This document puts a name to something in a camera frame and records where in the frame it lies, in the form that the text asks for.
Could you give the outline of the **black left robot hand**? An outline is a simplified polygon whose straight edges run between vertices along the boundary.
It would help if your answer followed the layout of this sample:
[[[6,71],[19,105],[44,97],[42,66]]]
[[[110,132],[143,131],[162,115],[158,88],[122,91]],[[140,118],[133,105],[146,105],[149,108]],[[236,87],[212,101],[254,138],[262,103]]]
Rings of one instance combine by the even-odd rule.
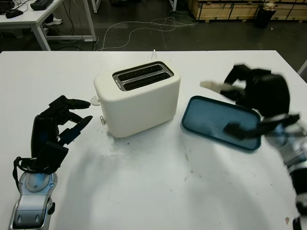
[[[91,115],[82,118],[71,112],[87,109],[90,103],[60,96],[49,104],[49,108],[34,119],[31,137],[31,170],[51,174],[61,165],[68,153],[65,145],[70,144],[88,125]]]

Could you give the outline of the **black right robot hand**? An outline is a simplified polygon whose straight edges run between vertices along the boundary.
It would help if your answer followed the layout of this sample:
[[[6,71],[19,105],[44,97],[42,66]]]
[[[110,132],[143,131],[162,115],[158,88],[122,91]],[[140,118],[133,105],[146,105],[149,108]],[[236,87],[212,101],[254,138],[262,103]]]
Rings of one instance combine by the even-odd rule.
[[[244,81],[245,88],[221,91],[220,94],[237,105],[258,110],[263,117],[289,113],[290,93],[283,76],[272,74],[270,70],[235,65],[224,83],[232,85],[236,80]]]

